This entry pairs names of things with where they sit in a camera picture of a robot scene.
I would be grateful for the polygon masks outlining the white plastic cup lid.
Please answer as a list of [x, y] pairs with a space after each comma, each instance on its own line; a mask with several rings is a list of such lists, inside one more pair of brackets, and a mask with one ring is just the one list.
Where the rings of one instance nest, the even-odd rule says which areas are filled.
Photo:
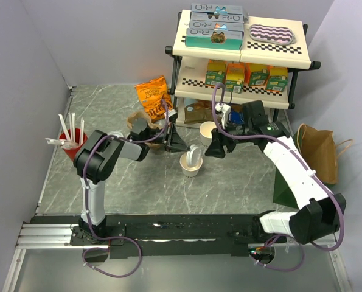
[[202, 149], [193, 144], [190, 146], [190, 151], [186, 153], [186, 164], [188, 167], [194, 167], [198, 164], [202, 157]]

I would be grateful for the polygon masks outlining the white paper coffee cup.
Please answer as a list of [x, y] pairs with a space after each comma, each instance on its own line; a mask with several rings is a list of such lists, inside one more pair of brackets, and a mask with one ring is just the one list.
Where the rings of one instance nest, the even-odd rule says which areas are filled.
[[187, 153], [184, 153], [181, 155], [181, 157], [179, 159], [179, 164], [181, 166], [183, 175], [188, 178], [193, 178], [193, 177], [197, 176], [201, 166], [203, 165], [203, 159], [200, 158], [195, 166], [189, 167], [187, 165], [186, 156], [187, 156]]

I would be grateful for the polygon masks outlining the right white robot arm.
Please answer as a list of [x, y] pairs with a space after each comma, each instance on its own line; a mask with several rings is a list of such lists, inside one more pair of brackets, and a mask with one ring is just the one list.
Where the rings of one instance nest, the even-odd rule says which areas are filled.
[[216, 127], [206, 156], [224, 158], [237, 144], [252, 142], [282, 175], [298, 208], [296, 212], [270, 211], [260, 215], [251, 229], [253, 238], [266, 242], [273, 234], [289, 235], [300, 244], [314, 245], [318, 239], [337, 232], [339, 237], [331, 250], [340, 247], [344, 238], [345, 198], [340, 193], [333, 194], [321, 182], [299, 154], [287, 129], [280, 122], [269, 121], [261, 101], [242, 107], [248, 118], [247, 132], [227, 126], [229, 105], [212, 102]]

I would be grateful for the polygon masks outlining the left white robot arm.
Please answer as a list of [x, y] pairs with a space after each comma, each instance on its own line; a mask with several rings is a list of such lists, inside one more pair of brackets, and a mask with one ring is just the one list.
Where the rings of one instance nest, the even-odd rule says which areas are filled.
[[164, 146], [167, 152], [187, 152], [190, 147], [179, 136], [175, 124], [167, 121], [162, 129], [152, 129], [148, 121], [138, 118], [126, 138], [94, 130], [74, 157], [73, 165], [81, 179], [83, 209], [78, 222], [85, 238], [98, 245], [108, 240], [105, 213], [105, 181], [119, 158], [143, 161], [149, 143]]

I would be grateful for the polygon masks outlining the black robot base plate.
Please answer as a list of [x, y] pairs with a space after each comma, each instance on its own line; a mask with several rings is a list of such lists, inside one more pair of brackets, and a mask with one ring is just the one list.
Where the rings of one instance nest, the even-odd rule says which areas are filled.
[[78, 216], [35, 216], [30, 224], [66, 225], [69, 245], [104, 248], [111, 259], [228, 254], [247, 257], [249, 248], [271, 238], [257, 214], [112, 214], [94, 237]]

